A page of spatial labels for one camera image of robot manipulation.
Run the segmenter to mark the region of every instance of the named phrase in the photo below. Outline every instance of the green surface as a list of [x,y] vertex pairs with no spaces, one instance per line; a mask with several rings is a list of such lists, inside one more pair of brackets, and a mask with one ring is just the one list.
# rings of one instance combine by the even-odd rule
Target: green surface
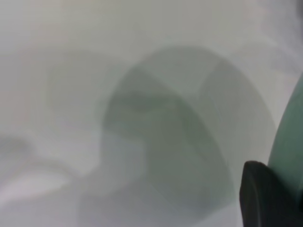
[[299,202],[303,189],[303,76],[284,112],[268,166]]

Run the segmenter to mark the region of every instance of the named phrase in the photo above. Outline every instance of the black object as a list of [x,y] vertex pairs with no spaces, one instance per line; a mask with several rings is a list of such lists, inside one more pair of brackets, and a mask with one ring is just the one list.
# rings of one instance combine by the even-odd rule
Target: black object
[[240,205],[244,227],[303,227],[303,212],[263,163],[245,163]]

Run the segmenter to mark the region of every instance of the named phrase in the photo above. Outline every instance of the green object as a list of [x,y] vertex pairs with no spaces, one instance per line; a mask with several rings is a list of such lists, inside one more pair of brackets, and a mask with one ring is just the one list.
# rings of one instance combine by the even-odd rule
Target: green object
[[303,75],[287,104],[268,166],[299,203],[303,191]]

